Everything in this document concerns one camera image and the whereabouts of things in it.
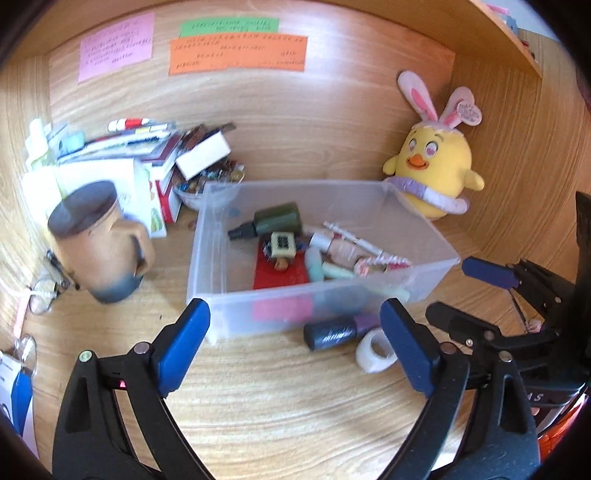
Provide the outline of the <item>blue tape roll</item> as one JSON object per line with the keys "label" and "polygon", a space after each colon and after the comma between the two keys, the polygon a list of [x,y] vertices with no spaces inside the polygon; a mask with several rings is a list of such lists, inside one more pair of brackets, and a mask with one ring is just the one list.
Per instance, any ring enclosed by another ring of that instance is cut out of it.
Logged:
{"label": "blue tape roll", "polygon": [[365,309],[370,293],[362,287],[342,287],[325,293],[324,312],[328,316],[353,316]]}

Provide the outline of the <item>black purple mascara tube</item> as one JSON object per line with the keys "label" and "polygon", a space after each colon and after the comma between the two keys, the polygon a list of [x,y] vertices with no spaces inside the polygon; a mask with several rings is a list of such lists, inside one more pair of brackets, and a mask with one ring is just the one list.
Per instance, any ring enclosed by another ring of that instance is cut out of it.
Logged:
{"label": "black purple mascara tube", "polygon": [[379,316],[371,313],[307,323],[303,329],[304,343],[311,351],[331,349],[362,338],[379,324]]}

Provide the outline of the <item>pale green cream tube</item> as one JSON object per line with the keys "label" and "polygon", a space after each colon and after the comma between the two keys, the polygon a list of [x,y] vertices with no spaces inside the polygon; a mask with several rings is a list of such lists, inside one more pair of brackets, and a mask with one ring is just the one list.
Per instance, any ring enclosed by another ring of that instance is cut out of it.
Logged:
{"label": "pale green cream tube", "polygon": [[311,283],[324,282],[327,279],[349,279],[355,277],[352,270],[322,260],[318,248],[308,247],[304,252],[304,266]]}

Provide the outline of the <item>green small card box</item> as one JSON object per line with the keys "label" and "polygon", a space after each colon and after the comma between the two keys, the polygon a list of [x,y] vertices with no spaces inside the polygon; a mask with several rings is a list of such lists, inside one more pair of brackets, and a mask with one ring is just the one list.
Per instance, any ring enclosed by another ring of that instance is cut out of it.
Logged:
{"label": "green small card box", "polygon": [[297,256],[296,236],[293,232],[273,232],[270,235],[270,257],[294,258]]}

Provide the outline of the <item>red envelope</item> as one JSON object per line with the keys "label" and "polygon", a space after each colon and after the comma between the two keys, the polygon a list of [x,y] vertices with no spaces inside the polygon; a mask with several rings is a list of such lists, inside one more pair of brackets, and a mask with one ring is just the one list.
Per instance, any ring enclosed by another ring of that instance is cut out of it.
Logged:
{"label": "red envelope", "polygon": [[293,260],[287,264],[287,269],[276,270],[273,259],[266,257],[264,252],[266,244],[259,243],[259,253],[256,257],[256,270],[254,270],[253,290],[263,290],[280,287],[291,287],[308,284],[308,272],[304,266],[304,253],[297,252]]}

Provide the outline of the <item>dark green spray bottle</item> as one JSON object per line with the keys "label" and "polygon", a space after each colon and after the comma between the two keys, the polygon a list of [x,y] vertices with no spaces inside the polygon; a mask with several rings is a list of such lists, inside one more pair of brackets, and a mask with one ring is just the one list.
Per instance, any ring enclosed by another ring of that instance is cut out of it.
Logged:
{"label": "dark green spray bottle", "polygon": [[273,232],[290,232],[300,235],[303,231],[301,213],[294,202],[283,203],[256,211],[252,220],[228,231],[230,240],[252,239]]}

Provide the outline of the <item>pink white cosmetic tube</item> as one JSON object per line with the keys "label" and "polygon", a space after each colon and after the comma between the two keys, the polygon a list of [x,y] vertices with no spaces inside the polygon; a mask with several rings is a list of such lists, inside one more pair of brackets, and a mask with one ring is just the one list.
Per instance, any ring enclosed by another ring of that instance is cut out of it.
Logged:
{"label": "pink white cosmetic tube", "polygon": [[377,257],[377,254],[371,253],[348,240],[329,237],[327,234],[320,232],[311,235],[310,246],[318,248],[332,262],[346,268],[353,268],[360,259]]}

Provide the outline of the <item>blue staples box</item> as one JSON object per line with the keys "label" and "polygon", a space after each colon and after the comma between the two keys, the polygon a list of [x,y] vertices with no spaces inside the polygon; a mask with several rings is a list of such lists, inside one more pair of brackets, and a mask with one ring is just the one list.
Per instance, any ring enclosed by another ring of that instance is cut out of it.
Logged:
{"label": "blue staples box", "polygon": [[273,237],[263,244],[264,258],[274,264],[293,264],[297,253],[303,250],[304,245],[301,242],[287,236]]}

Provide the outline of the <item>white blue badge card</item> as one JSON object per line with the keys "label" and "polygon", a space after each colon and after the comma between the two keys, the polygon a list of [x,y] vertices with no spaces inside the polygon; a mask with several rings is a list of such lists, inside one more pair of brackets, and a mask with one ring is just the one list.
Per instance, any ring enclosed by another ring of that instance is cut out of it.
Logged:
{"label": "white blue badge card", "polygon": [[31,452],[37,456],[31,376],[18,360],[4,352],[1,353],[0,376],[1,412]]}

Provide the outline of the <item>yellow chick plush toy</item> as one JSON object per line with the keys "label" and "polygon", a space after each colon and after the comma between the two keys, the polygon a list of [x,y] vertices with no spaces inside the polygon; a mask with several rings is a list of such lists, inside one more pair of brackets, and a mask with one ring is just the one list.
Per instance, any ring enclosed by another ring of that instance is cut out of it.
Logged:
{"label": "yellow chick plush toy", "polygon": [[397,83],[421,121],[408,132],[398,154],[384,163],[385,184],[404,194],[428,219],[467,213],[470,203],[463,191],[485,187],[483,177],[472,169],[470,145],[458,129],[483,120],[473,92],[465,86],[456,88],[439,114],[418,74],[404,71]]}

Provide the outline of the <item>brown ceramic lidded mug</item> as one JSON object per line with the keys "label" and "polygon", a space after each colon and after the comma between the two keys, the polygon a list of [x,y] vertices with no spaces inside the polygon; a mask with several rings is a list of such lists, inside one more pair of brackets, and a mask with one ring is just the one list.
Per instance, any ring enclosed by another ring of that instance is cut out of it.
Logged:
{"label": "brown ceramic lidded mug", "polygon": [[50,214],[48,230],[65,272],[103,304],[129,297],[155,263],[146,227],[123,216],[111,181],[69,194]]}

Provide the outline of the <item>white small box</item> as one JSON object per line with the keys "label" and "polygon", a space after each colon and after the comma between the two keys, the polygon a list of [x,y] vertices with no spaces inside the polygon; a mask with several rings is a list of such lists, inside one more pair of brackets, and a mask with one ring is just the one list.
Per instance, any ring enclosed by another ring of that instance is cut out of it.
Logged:
{"label": "white small box", "polygon": [[178,156],[175,165],[183,178],[190,180],[230,153],[228,141],[221,132],[217,132]]}

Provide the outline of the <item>red white marker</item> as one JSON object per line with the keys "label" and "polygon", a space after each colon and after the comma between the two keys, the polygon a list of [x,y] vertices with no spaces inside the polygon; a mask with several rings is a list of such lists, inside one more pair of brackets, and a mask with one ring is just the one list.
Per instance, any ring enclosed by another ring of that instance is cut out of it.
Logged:
{"label": "red white marker", "polygon": [[124,130],[137,129],[147,126],[151,122],[148,118],[120,118],[112,120],[107,125],[107,131],[111,133]]}

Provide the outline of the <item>orange paper note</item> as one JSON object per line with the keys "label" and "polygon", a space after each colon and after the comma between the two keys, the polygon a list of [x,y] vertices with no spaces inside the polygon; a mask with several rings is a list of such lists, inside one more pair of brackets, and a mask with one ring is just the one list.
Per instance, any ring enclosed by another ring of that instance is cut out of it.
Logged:
{"label": "orange paper note", "polygon": [[169,75],[238,69],[304,71],[308,37],[283,33],[219,33],[170,41]]}

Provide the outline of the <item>green sticky note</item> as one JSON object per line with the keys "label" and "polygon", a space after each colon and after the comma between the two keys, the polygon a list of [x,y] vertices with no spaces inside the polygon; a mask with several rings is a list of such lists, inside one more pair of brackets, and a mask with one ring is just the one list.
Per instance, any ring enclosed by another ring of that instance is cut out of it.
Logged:
{"label": "green sticky note", "polygon": [[277,33],[279,18],[270,17],[207,17],[188,20],[181,24],[179,37],[217,33]]}

